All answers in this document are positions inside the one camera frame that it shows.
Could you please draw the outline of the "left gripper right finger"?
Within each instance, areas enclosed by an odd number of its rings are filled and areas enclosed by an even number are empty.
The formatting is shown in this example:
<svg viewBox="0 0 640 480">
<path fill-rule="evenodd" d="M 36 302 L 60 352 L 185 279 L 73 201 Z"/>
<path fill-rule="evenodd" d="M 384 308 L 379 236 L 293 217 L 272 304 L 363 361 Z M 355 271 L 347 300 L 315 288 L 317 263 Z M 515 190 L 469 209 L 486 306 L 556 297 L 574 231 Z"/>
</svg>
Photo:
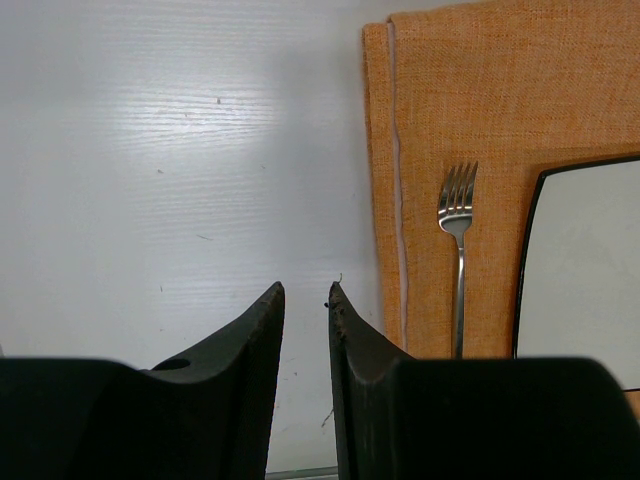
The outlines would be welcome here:
<svg viewBox="0 0 640 480">
<path fill-rule="evenodd" d="M 328 298 L 342 479 L 635 479 L 639 426 L 586 358 L 418 360 Z"/>
</svg>

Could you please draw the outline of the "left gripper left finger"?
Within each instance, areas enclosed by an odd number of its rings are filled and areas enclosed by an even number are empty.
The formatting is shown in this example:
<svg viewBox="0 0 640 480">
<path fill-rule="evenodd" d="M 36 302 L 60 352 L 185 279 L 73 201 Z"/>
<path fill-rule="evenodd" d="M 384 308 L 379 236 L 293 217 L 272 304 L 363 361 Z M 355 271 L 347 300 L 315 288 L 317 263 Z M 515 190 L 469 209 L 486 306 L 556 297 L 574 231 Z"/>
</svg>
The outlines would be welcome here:
<svg viewBox="0 0 640 480">
<path fill-rule="evenodd" d="M 1 362 L 5 479 L 261 479 L 284 329 L 275 283 L 150 370 L 97 359 Z"/>
</svg>

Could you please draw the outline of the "silver fork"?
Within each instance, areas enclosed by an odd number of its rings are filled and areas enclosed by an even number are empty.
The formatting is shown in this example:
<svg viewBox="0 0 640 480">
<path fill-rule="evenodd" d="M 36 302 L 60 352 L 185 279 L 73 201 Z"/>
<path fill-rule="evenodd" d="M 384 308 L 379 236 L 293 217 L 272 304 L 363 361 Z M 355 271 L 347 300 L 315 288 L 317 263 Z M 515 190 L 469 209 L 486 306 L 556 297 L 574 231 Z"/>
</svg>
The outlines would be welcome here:
<svg viewBox="0 0 640 480">
<path fill-rule="evenodd" d="M 453 301 L 452 356 L 463 357 L 465 322 L 465 244 L 473 223 L 473 195 L 478 163 L 453 166 L 444 181 L 437 210 L 438 224 L 451 235 L 458 254 L 458 270 Z"/>
</svg>

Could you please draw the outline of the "white square plate black rim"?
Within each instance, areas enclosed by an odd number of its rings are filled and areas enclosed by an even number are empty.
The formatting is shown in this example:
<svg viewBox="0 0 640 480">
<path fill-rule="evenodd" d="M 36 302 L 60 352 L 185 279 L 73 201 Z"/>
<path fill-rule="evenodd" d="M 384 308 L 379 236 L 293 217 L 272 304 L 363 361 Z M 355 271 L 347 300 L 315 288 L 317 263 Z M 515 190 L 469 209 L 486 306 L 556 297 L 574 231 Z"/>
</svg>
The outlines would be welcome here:
<svg viewBox="0 0 640 480">
<path fill-rule="evenodd" d="M 639 389 L 639 158 L 542 171 L 527 217 L 515 358 L 588 357 Z"/>
</svg>

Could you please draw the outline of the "orange cloth placemat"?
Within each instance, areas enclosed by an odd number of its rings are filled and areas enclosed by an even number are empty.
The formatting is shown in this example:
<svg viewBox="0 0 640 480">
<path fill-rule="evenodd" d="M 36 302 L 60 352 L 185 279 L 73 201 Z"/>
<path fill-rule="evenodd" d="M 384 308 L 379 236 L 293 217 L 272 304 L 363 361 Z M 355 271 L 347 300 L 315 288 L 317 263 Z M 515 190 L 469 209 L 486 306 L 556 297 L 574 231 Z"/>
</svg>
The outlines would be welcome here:
<svg viewBox="0 0 640 480">
<path fill-rule="evenodd" d="M 466 357 L 506 357 L 539 172 L 639 149 L 635 1 L 483 1 L 362 31 L 367 148 L 387 338 L 451 355 L 451 168 L 477 167 L 465 236 Z"/>
</svg>

